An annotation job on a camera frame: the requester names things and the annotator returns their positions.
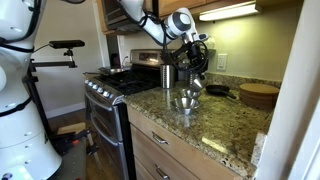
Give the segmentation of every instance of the drawer handle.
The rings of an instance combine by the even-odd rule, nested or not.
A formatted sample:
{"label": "drawer handle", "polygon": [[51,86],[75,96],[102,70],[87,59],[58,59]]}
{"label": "drawer handle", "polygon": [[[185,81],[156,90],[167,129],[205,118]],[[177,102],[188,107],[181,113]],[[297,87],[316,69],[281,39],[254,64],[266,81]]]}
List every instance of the drawer handle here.
{"label": "drawer handle", "polygon": [[169,145],[169,142],[162,139],[161,137],[159,137],[156,133],[152,132],[152,137],[153,139],[155,139],[156,141],[158,141],[158,143],[160,144],[168,144]]}
{"label": "drawer handle", "polygon": [[162,179],[170,179],[170,177],[166,175],[166,173],[164,173],[158,165],[156,165],[156,171],[162,177]]}

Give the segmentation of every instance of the electrical outlet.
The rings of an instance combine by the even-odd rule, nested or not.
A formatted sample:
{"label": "electrical outlet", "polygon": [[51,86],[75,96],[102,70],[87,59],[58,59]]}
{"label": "electrical outlet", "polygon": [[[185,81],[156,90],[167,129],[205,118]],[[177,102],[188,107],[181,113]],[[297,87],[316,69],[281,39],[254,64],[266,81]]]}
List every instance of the electrical outlet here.
{"label": "electrical outlet", "polygon": [[217,70],[225,71],[227,66],[227,54],[218,54]]}

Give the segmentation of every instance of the white robot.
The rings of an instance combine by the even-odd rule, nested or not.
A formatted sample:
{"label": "white robot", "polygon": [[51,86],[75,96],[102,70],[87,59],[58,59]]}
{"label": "white robot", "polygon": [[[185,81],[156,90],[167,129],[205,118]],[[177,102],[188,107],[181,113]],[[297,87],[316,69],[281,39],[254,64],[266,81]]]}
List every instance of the white robot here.
{"label": "white robot", "polygon": [[[84,0],[65,0],[81,3]],[[203,71],[207,61],[206,34],[198,34],[186,8],[178,9],[164,23],[145,13],[143,0],[118,0],[120,6],[159,45],[164,47],[182,37],[182,47],[165,58],[175,59],[186,53],[191,73]],[[2,180],[48,179],[60,166],[62,158],[52,147],[36,105],[26,91],[26,75],[33,53],[35,36],[46,0],[0,1],[0,177]]]}

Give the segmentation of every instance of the oven handle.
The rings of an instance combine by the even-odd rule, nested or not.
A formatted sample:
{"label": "oven handle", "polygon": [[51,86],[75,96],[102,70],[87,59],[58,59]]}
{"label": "oven handle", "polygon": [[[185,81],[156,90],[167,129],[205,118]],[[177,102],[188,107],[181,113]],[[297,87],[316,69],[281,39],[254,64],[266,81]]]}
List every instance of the oven handle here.
{"label": "oven handle", "polygon": [[104,108],[104,109],[107,109],[109,111],[112,111],[112,106],[107,106],[105,104],[102,104],[100,102],[98,102],[97,100],[95,100],[94,97],[91,96],[91,94],[89,94],[87,91],[85,91],[85,95],[87,96],[87,98],[92,101],[93,103],[97,104],[98,106]]}
{"label": "oven handle", "polygon": [[103,133],[103,131],[100,129],[100,127],[97,125],[97,123],[95,122],[97,117],[91,115],[91,121],[92,124],[94,125],[94,127],[97,129],[98,133],[106,140],[108,141],[110,144],[112,144],[114,147],[118,147],[119,144],[117,141],[112,140],[109,136],[107,136],[105,133]]}

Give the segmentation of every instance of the under-cabinet light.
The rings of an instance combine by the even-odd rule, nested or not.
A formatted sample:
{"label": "under-cabinet light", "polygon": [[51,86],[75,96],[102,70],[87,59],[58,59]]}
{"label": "under-cabinet light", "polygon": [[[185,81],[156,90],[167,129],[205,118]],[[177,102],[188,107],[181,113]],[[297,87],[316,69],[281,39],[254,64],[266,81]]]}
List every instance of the under-cabinet light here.
{"label": "under-cabinet light", "polygon": [[212,11],[200,13],[201,21],[213,21],[219,19],[227,19],[250,14],[258,14],[261,12],[261,7],[256,5],[255,1],[241,3],[225,8],[219,8]]}

